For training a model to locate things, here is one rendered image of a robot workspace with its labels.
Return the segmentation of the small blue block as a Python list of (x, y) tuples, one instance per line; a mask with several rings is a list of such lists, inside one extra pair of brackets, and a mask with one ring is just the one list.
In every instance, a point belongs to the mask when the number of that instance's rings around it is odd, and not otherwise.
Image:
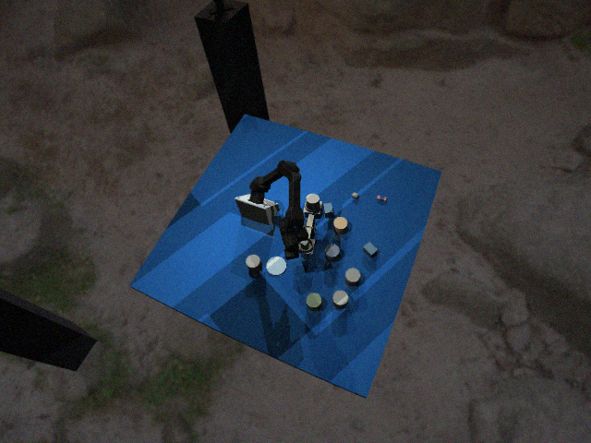
[(368, 242), (366, 245), (364, 245), (364, 246), (363, 246), (363, 251), (364, 251), (364, 252), (365, 252), (365, 253), (366, 253), (366, 254), (367, 254), (367, 255), (368, 255), (370, 258), (372, 258), (372, 257), (374, 257), (374, 256), (377, 254), (377, 252), (378, 252), (378, 249), (377, 249), (377, 248), (376, 248), (376, 247), (375, 247), (373, 244), (371, 244), (370, 242)]
[(333, 209), (332, 209), (332, 204), (331, 203), (325, 203), (325, 204), (323, 204), (323, 208), (324, 208), (325, 217), (333, 216)]

